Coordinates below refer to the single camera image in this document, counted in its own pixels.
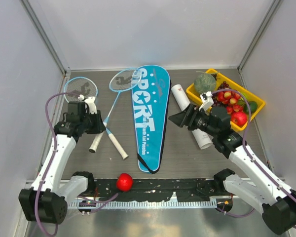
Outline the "blue badminton racket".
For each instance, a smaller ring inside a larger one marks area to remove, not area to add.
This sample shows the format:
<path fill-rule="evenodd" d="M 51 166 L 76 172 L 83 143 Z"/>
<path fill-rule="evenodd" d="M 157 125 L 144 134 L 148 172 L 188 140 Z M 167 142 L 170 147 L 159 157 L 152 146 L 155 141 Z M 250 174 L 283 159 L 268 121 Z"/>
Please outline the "blue badminton racket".
<path fill-rule="evenodd" d="M 67 92 L 64 97 L 68 103 L 79 101 L 78 96 L 81 94 L 85 97 L 95 96 L 95 104 L 97 102 L 98 88 L 92 80 L 86 77 L 75 77 L 69 80 L 64 85 L 63 92 Z"/>
<path fill-rule="evenodd" d="M 142 79 L 142 73 L 138 68 L 128 68 L 118 72 L 109 82 L 109 89 L 117 93 L 117 96 L 111 106 L 111 109 L 104 119 L 103 124 L 106 127 L 105 132 L 109 139 L 121 155 L 123 159 L 128 158 L 128 154 L 125 152 L 121 144 L 118 142 L 114 134 L 107 128 L 111 113 L 117 103 L 117 100 L 122 92 L 129 91 L 136 87 Z"/>

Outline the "yellow plastic tray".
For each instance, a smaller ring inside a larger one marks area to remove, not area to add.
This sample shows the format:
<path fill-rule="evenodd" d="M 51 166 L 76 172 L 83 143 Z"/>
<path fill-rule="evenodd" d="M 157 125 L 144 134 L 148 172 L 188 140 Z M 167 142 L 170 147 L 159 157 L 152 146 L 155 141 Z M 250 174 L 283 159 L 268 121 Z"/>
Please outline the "yellow plastic tray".
<path fill-rule="evenodd" d="M 228 84 L 228 88 L 230 88 L 232 90 L 236 90 L 236 91 L 240 92 L 241 94 L 243 94 L 248 102 L 249 101 L 255 101 L 257 103 L 257 105 L 258 105 L 257 110 L 253 114 L 251 114 L 251 112 L 249 112 L 249 114 L 246 114 L 247 118 L 248 118 L 247 123 L 248 123 L 249 120 L 252 121 L 253 118 L 264 107 L 265 102 L 261 98 L 254 95 L 253 93 L 249 92 L 248 90 L 246 90 L 245 88 L 243 88 L 242 86 L 240 86 L 236 82 L 232 81 L 228 77 L 224 76 L 222 73 L 218 72 L 217 70 L 208 69 L 206 71 L 206 73 L 213 75 L 214 78 L 216 79 L 217 85 L 216 85 L 215 90 L 217 90 L 217 88 L 221 84 L 221 82 L 225 80 L 227 82 L 227 84 Z M 245 125 L 243 125 L 242 127 L 239 127 L 239 126 L 235 125 L 232 121 L 230 122 L 232 129 L 237 131 L 237 132 L 238 131 L 243 131 L 246 128 L 247 123 Z"/>

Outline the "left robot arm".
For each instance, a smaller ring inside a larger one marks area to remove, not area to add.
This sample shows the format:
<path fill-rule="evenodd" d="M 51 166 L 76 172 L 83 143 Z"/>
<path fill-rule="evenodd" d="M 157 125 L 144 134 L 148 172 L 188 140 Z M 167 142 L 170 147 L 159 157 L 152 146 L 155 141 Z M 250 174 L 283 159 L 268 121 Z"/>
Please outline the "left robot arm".
<path fill-rule="evenodd" d="M 105 130 L 95 97 L 70 102 L 63 119 L 54 127 L 55 137 L 37 178 L 28 189 L 22 189 L 19 202 L 30 222 L 61 224 L 67 214 L 68 204 L 83 194 L 95 193 L 93 174 L 75 172 L 69 182 L 61 186 L 61 178 L 72 151 L 84 134 L 100 134 Z"/>

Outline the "red apple in tray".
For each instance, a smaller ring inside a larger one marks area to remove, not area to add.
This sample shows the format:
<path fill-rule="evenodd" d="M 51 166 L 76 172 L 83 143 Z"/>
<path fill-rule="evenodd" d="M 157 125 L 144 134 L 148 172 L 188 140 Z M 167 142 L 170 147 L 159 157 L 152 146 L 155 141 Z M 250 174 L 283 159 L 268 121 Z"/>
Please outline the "red apple in tray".
<path fill-rule="evenodd" d="M 232 115 L 231 115 L 231 121 L 239 126 L 239 127 L 242 127 L 243 125 L 245 125 L 247 123 L 247 115 L 244 113 L 244 112 L 234 112 Z"/>

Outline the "black front rail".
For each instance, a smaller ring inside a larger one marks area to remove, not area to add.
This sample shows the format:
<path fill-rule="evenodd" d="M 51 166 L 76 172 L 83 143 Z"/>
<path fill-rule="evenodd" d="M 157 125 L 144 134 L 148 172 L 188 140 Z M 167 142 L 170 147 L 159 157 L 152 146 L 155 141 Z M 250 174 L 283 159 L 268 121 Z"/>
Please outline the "black front rail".
<path fill-rule="evenodd" d="M 98 179 L 94 189 L 83 192 L 81 196 L 105 201 L 118 193 L 116 201 L 166 202 L 175 194 L 179 202 L 188 202 L 230 195 L 213 179 L 135 179 L 131 190 L 127 192 L 119 190 L 116 183 L 116 179 Z"/>

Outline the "dark grape bunch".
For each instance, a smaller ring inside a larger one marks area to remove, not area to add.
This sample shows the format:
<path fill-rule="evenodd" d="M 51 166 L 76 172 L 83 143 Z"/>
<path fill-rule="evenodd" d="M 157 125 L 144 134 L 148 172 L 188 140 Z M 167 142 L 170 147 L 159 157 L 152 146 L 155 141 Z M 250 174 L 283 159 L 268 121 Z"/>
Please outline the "dark grape bunch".
<path fill-rule="evenodd" d="M 221 82 L 221 84 L 218 86 L 217 90 L 220 90 L 220 89 L 225 89 L 225 88 L 228 88 L 228 84 L 227 82 L 224 80 Z M 221 92 L 218 92 L 216 93 L 215 95 L 213 95 L 213 101 L 214 101 L 214 104 L 213 106 L 214 107 L 217 107 L 217 106 L 226 106 L 226 104 L 228 103 L 227 102 L 227 99 L 225 98 L 224 96 L 224 91 L 221 91 Z"/>

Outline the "blue racket bag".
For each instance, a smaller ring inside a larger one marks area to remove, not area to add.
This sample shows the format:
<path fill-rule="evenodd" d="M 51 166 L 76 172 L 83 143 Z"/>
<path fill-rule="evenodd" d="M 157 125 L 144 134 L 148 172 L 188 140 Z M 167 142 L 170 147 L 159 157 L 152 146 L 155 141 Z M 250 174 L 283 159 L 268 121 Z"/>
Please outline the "blue racket bag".
<path fill-rule="evenodd" d="M 163 155 L 171 79 L 158 65 L 144 65 L 139 71 L 142 79 L 131 90 L 138 167 L 155 174 Z"/>

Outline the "green lime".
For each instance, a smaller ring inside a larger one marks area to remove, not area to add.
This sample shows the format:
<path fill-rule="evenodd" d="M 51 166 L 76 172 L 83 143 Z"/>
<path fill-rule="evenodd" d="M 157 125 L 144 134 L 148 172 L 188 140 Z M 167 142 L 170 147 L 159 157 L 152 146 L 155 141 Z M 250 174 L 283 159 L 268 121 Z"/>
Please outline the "green lime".
<path fill-rule="evenodd" d="M 248 105 L 245 104 L 244 107 L 243 107 L 243 111 L 246 113 L 246 114 L 249 114 L 249 112 L 251 112 L 251 114 L 253 114 L 258 108 L 258 105 L 255 101 L 249 101 L 248 102 Z"/>

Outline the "green melon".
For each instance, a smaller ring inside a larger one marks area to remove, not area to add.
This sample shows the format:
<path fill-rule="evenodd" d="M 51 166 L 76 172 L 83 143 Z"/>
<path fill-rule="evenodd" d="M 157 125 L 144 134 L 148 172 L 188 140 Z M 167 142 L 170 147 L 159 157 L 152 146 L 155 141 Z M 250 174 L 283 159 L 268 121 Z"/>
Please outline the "green melon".
<path fill-rule="evenodd" d="M 194 80 L 194 88 L 197 93 L 202 94 L 208 91 L 214 91 L 216 88 L 216 80 L 213 75 L 201 73 Z"/>

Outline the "red cherry cluster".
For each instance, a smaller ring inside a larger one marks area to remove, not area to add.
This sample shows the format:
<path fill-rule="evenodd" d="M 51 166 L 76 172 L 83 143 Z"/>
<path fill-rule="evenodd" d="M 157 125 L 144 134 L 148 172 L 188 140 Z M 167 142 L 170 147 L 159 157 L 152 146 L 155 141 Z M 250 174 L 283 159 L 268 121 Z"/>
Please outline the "red cherry cluster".
<path fill-rule="evenodd" d="M 244 107 L 244 99 L 233 91 L 221 91 L 216 96 L 217 105 L 223 106 L 227 113 L 231 115 L 235 112 L 242 112 Z"/>

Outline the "white shuttlecock tube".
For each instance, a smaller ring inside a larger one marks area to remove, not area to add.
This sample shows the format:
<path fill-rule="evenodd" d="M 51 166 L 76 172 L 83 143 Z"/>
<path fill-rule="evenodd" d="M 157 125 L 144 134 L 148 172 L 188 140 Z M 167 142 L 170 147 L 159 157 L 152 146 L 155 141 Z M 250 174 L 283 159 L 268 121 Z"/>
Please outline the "white shuttlecock tube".
<path fill-rule="evenodd" d="M 183 111 L 190 104 L 183 87 L 180 84 L 176 84 L 171 88 L 171 92 L 180 109 Z M 213 144 L 208 134 L 199 129 L 193 130 L 192 134 L 201 150 L 206 149 Z"/>

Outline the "red ball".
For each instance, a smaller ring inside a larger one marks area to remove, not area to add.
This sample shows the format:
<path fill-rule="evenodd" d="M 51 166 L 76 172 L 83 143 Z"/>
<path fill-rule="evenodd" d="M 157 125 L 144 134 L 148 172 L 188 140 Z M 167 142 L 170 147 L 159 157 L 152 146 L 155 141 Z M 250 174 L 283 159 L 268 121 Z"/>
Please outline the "red ball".
<path fill-rule="evenodd" d="M 129 190 L 131 190 L 132 186 L 133 186 L 133 178 L 131 177 L 131 175 L 127 174 L 127 173 L 122 173 L 120 174 L 117 182 L 116 182 L 116 187 L 124 192 L 127 192 Z"/>

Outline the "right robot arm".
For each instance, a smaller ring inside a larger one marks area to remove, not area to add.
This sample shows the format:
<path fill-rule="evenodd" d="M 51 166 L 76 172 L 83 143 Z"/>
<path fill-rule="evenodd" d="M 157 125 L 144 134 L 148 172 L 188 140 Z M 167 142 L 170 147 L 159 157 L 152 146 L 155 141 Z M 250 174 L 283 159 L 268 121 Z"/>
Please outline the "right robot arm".
<path fill-rule="evenodd" d="M 178 127 L 200 129 L 212 136 L 216 150 L 237 165 L 249 178 L 243 181 L 227 169 L 213 183 L 220 195 L 232 193 L 262 216 L 263 221 L 275 234 L 281 235 L 296 226 L 296 190 L 278 178 L 255 155 L 246 140 L 230 125 L 230 115 L 223 107 L 214 107 L 206 113 L 198 106 L 189 104 L 182 112 L 169 116 Z"/>

